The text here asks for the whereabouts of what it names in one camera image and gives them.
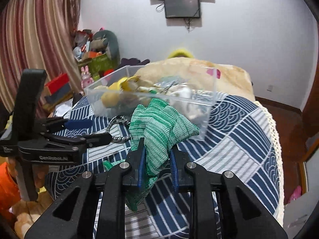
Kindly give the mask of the left hand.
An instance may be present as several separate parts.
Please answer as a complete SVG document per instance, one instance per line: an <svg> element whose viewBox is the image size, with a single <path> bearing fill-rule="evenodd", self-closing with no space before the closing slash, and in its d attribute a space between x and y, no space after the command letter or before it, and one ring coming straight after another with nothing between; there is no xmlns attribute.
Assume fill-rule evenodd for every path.
<svg viewBox="0 0 319 239"><path fill-rule="evenodd" d="M7 162L7 169L14 180L15 183L17 183L17 176L18 172L16 170L16 160L14 158L6 158ZM42 188L45 183L45 176L49 172L49 166L48 165L33 165L33 179L35 181L36 188Z"/></svg>

